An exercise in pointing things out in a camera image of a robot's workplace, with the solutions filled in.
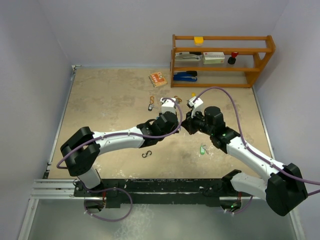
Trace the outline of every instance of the wall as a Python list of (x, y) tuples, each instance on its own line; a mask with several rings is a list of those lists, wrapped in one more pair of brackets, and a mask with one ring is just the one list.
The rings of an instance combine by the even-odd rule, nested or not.
[(39, 0), (72, 64), (169, 66), (172, 34), (268, 35), (288, 0)]
[(0, 1), (0, 238), (18, 237), (70, 85), (71, 63), (36, 0)]
[[(290, 0), (272, 37), (276, 52), (255, 87), (276, 158), (320, 181), (320, 1)], [(307, 185), (308, 191), (319, 187)], [(307, 239), (319, 239), (320, 194), (299, 209)]]

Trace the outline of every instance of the spiral notebook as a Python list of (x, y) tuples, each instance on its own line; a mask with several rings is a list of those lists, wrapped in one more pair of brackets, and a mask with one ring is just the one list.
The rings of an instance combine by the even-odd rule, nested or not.
[(149, 79), (155, 88), (166, 85), (168, 82), (161, 72), (155, 72), (149, 75)]

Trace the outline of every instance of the yellow cap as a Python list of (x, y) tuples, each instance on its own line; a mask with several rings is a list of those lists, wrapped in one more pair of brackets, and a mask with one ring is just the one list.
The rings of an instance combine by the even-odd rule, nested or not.
[(204, 43), (204, 37), (203, 36), (195, 36), (194, 37), (194, 44), (197, 46), (201, 46)]

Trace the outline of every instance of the wooden table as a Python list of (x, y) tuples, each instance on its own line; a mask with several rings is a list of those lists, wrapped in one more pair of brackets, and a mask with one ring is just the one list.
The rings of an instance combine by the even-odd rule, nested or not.
[[(183, 118), (189, 111), (186, 101), (192, 92), (204, 88), (164, 85), (154, 88), (148, 76), (162, 72), (167, 80), (170, 70), (152, 68), (80, 68), (76, 72), (48, 178), (69, 179), (67, 170), (55, 166), (62, 158), (60, 146), (79, 128), (89, 126), (92, 131), (112, 132), (128, 129), (158, 115), (161, 97), (179, 96)], [(270, 156), (268, 141), (251, 88), (226, 88), (233, 97), (245, 139)], [(153, 111), (148, 111), (150, 96), (155, 97)], [(229, 98), (219, 90), (202, 95), (205, 107), (221, 109), (227, 126), (238, 130), (235, 112)], [(209, 154), (201, 155), (201, 143)], [(142, 158), (151, 150), (152, 155)], [(157, 145), (140, 149), (108, 152), (93, 165), (101, 178), (221, 178), (234, 169), (256, 176), (236, 158), (216, 149), (205, 134), (189, 135), (182, 128), (179, 134), (165, 138)]]

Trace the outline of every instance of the black hook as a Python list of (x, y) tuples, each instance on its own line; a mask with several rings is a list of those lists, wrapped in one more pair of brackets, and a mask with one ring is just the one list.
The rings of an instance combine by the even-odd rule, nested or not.
[(152, 155), (152, 151), (147, 151), (146, 153), (142, 153), (142, 157), (143, 158), (146, 158), (146, 157), (148, 157), (148, 156), (150, 156), (150, 155)]

